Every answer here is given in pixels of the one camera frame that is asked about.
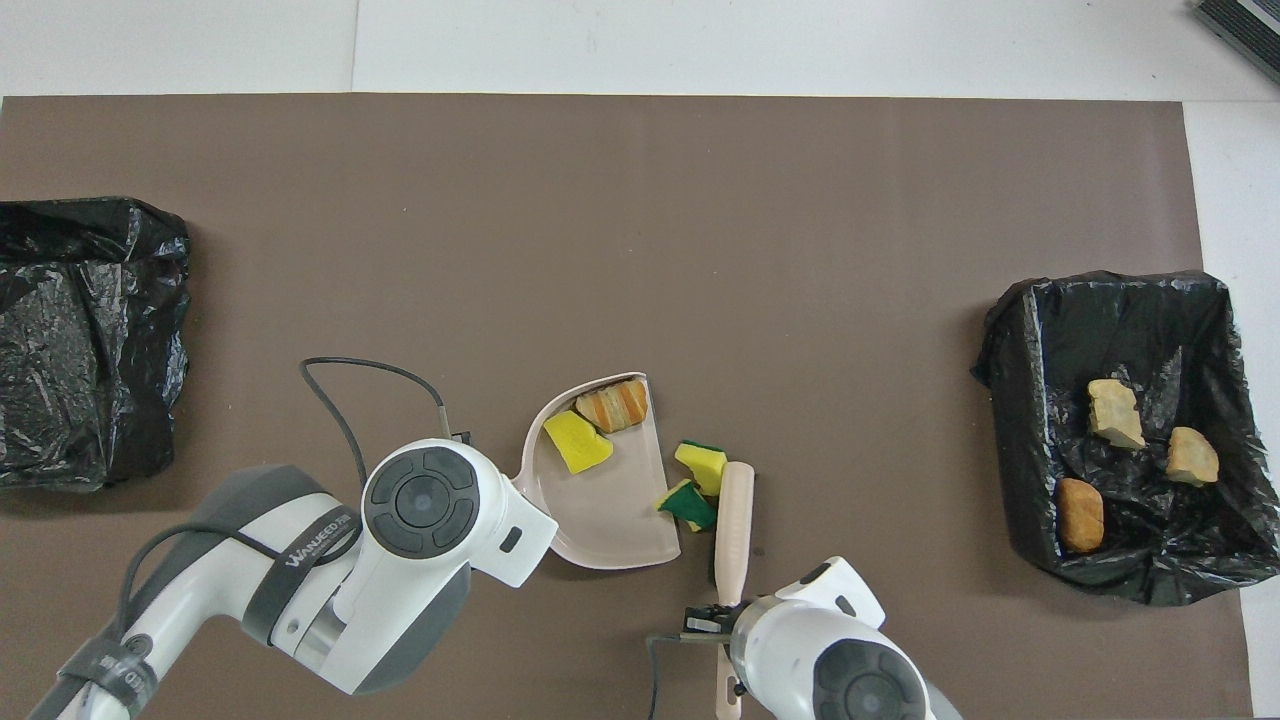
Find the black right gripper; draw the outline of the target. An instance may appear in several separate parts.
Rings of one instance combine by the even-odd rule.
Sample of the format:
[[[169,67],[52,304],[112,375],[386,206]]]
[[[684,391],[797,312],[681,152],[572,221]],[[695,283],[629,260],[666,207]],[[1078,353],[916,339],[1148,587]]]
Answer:
[[[741,603],[687,606],[684,611],[684,634],[699,641],[730,641],[741,612]]]

